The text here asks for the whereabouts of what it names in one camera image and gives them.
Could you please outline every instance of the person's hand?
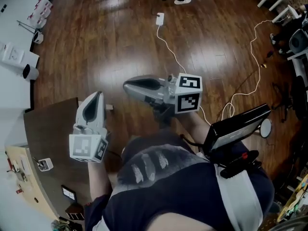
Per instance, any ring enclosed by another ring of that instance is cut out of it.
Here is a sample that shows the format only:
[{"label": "person's hand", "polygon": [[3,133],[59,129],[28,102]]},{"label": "person's hand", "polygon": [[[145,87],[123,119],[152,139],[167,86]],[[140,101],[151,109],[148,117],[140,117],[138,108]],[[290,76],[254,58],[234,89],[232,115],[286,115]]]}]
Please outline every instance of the person's hand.
[{"label": "person's hand", "polygon": [[299,8],[298,8],[298,11],[303,14],[305,11],[306,11],[306,8],[304,5],[301,5]]}]

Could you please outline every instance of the wall outlet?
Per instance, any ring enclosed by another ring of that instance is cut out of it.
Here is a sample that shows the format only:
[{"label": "wall outlet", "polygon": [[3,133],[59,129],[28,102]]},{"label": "wall outlet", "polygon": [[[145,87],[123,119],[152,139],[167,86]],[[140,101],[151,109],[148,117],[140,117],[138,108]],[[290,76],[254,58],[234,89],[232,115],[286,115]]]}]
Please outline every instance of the wall outlet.
[{"label": "wall outlet", "polygon": [[156,25],[162,26],[164,24],[164,13],[157,13]]},{"label": "wall outlet", "polygon": [[1,12],[1,13],[3,13],[3,12],[4,12],[4,10],[6,9],[6,7],[7,7],[7,5],[6,5],[6,4],[4,4],[4,6],[3,6],[3,8],[0,10],[0,12]]}]

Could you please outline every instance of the white cable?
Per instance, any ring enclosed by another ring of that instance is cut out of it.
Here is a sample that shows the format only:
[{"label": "white cable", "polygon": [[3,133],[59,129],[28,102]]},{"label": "white cable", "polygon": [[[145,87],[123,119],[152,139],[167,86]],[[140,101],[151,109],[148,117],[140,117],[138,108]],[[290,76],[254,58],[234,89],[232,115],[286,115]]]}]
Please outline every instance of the white cable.
[{"label": "white cable", "polygon": [[284,17],[282,20],[280,20],[280,21],[276,21],[275,23],[280,23],[281,21],[284,21],[284,20],[285,20],[285,19],[287,19],[287,18],[289,19],[289,18],[290,18],[290,16],[288,16],[288,15],[287,15],[287,16],[286,16],[286,17]]},{"label": "white cable", "polygon": [[250,92],[250,93],[235,93],[235,94],[233,94],[233,96],[232,96],[232,98],[231,98],[231,101],[230,101],[229,103],[227,103],[227,104],[225,105],[225,107],[223,108],[223,110],[222,110],[221,120],[223,120],[223,112],[225,111],[225,108],[226,108],[229,104],[230,104],[229,116],[232,117],[232,116],[234,115],[235,108],[234,108],[234,106],[233,106],[233,104],[232,104],[232,101],[233,101],[233,98],[234,98],[236,95],[248,96],[248,95],[254,93],[254,92],[257,90],[257,88],[258,88],[258,84],[259,84],[259,82],[260,82],[260,80],[261,80],[260,65],[259,65],[259,63],[258,63],[258,61],[257,61],[257,59],[256,59],[256,57],[255,57],[255,55],[252,53],[252,42],[255,41],[255,40],[257,39],[256,27],[257,27],[258,25],[262,24],[263,22],[267,22],[267,21],[270,21],[270,20],[262,21],[262,22],[260,22],[259,24],[257,24],[257,25],[254,27],[255,38],[254,38],[252,41],[250,41],[250,53],[251,53],[251,55],[253,56],[253,58],[255,59],[257,65],[258,65],[258,72],[259,72],[259,80],[258,80],[258,82],[257,82],[257,84],[256,84],[256,88],[255,88],[252,92]]},{"label": "white cable", "polygon": [[[258,63],[258,61],[257,61],[257,59],[256,59],[256,57],[255,57],[255,55],[252,53],[252,42],[255,41],[255,40],[257,39],[256,27],[257,27],[258,25],[262,24],[263,22],[267,22],[267,21],[270,21],[270,20],[262,21],[262,22],[260,22],[259,24],[257,24],[257,25],[254,27],[255,38],[254,38],[252,41],[250,41],[250,53],[251,53],[251,55],[253,56],[254,60],[256,61],[257,65],[258,65],[259,80],[258,80],[258,82],[257,82],[257,84],[256,84],[256,88],[255,88],[255,90],[253,90],[253,91],[250,92],[250,93],[235,93],[235,94],[233,94],[233,96],[232,96],[232,98],[231,98],[231,101],[230,101],[229,103],[227,103],[227,104],[224,106],[223,110],[222,110],[221,120],[223,120],[223,113],[224,113],[224,111],[225,111],[225,108],[226,108],[229,104],[230,104],[229,116],[232,117],[232,116],[234,115],[235,108],[234,108],[234,106],[233,106],[233,104],[232,104],[232,101],[233,101],[233,98],[234,98],[236,95],[248,96],[248,95],[254,93],[254,92],[257,90],[257,88],[258,88],[258,84],[259,84],[259,82],[260,82],[260,80],[261,80],[260,65],[259,65],[259,63]],[[163,42],[165,42],[165,44],[166,44],[168,50],[173,54],[175,60],[176,60],[177,63],[179,64],[179,66],[184,70],[184,73],[186,73],[185,68],[178,62],[177,57],[175,56],[174,52],[169,48],[167,42],[166,42],[165,40],[163,40],[162,38],[159,37],[159,35],[158,35],[158,30],[159,30],[159,28],[160,28],[160,26],[158,26],[158,29],[157,29],[157,33],[156,33],[157,37],[158,37],[160,40],[162,40]],[[205,120],[209,125],[211,125],[211,124],[207,121],[207,119],[206,119],[206,117],[205,117],[205,112],[204,112],[203,108],[202,108],[201,106],[200,106],[200,108],[201,108],[201,110],[202,110],[202,113],[203,113],[203,116],[204,116],[204,120]]]},{"label": "white cable", "polygon": [[159,37],[159,35],[158,35],[158,30],[159,30],[159,28],[160,28],[160,25],[158,26],[156,36],[157,36],[160,40],[162,40],[163,42],[165,42],[165,44],[167,45],[168,50],[174,55],[174,58],[175,58],[175,60],[177,61],[178,65],[180,65],[181,68],[184,70],[184,73],[186,73],[185,68],[178,62],[177,57],[175,56],[175,53],[169,48],[167,42],[164,41],[162,38]]}]

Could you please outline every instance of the desk surface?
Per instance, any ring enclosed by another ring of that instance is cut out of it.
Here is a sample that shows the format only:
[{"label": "desk surface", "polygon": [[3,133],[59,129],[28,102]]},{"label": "desk surface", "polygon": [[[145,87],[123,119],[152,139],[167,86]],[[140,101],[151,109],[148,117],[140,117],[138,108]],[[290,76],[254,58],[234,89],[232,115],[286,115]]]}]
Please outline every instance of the desk surface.
[{"label": "desk surface", "polygon": [[[58,219],[49,199],[46,198],[46,193],[44,189],[42,189],[41,183],[37,180],[35,166],[32,163],[29,149],[25,147],[7,146],[5,151],[11,162],[17,162],[21,172],[25,173],[23,170],[24,164],[27,164],[27,168],[29,169],[29,172],[26,175],[26,182],[17,179],[16,184],[18,184],[24,191],[20,193],[20,195],[22,195],[24,199],[38,211],[43,212],[51,219]],[[22,156],[26,158],[26,161],[23,163],[21,160]]]},{"label": "desk surface", "polygon": [[38,160],[50,158],[54,166],[41,172],[35,164],[38,178],[57,214],[64,218],[73,201],[62,194],[61,185],[76,192],[79,204],[91,201],[88,165],[69,156],[69,134],[77,108],[77,98],[73,98],[24,115],[31,155]]}]

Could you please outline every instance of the navy shirt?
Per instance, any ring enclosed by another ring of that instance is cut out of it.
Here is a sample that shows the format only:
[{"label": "navy shirt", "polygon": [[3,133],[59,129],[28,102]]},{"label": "navy shirt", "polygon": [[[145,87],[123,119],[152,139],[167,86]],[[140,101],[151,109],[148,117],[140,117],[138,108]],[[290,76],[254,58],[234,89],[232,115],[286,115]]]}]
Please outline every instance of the navy shirt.
[{"label": "navy shirt", "polygon": [[[247,151],[241,142],[231,150]],[[233,230],[214,166],[192,153],[178,135],[164,131],[137,138],[125,148],[123,160],[112,195],[85,207],[87,231],[101,221],[111,231],[143,231],[164,213],[181,214],[218,231]],[[261,168],[249,177],[264,214],[273,201],[273,185]]]}]

